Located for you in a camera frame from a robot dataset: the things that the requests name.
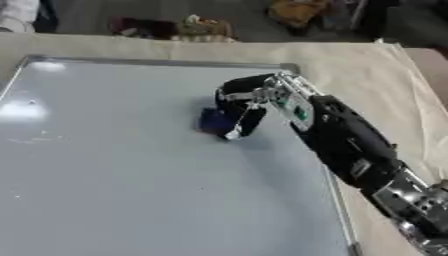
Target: blue eraser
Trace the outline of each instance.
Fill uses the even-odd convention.
[[[206,133],[222,135],[231,131],[234,125],[222,112],[214,108],[203,109],[199,118],[199,129]]]

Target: person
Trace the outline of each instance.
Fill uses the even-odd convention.
[[[39,0],[0,0],[0,31],[33,33]]]

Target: whiteboard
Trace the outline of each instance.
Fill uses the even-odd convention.
[[[346,256],[326,170],[275,111],[196,131],[223,82],[279,65],[27,58],[0,101],[14,256]]]

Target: table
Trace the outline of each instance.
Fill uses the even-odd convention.
[[[415,64],[397,45],[285,43],[187,44],[150,40],[61,35],[1,34],[0,77],[6,79],[27,54],[297,63],[321,91],[334,94],[363,114],[399,156],[428,183],[448,173],[448,117]],[[365,256],[419,255],[389,221],[357,191],[339,184]]]

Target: robotic hand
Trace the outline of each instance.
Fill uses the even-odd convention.
[[[201,128],[226,140],[250,135],[271,103],[328,169],[359,189],[423,254],[448,255],[448,182],[432,186],[397,159],[395,147],[337,98],[287,72],[226,82]]]

